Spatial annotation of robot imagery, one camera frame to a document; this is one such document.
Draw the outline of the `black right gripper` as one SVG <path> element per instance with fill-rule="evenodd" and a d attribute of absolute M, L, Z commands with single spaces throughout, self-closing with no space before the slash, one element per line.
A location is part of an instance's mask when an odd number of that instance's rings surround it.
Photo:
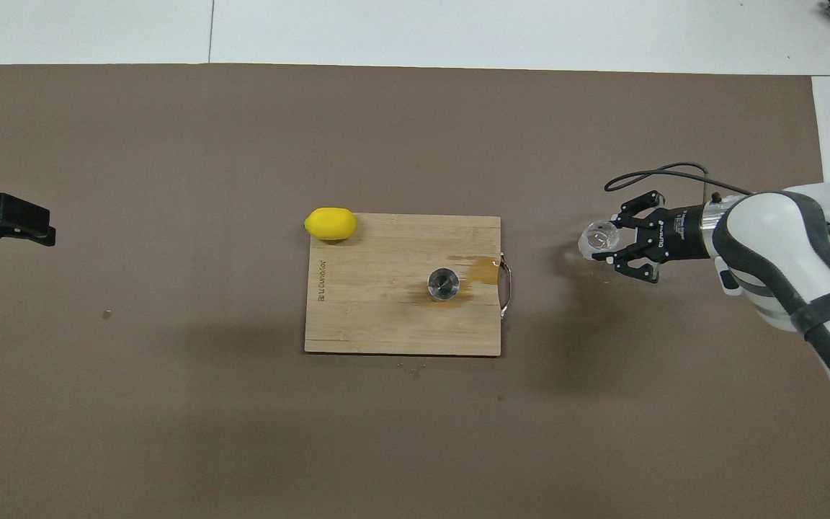
<path fill-rule="evenodd" d="M 633 244 L 605 254 L 614 272 L 646 283 L 659 281 L 660 265 L 710 257 L 704 243 L 704 206 L 664 209 L 665 197 L 652 190 L 627 200 L 610 223 L 618 229 L 655 230 L 653 242 Z"/>

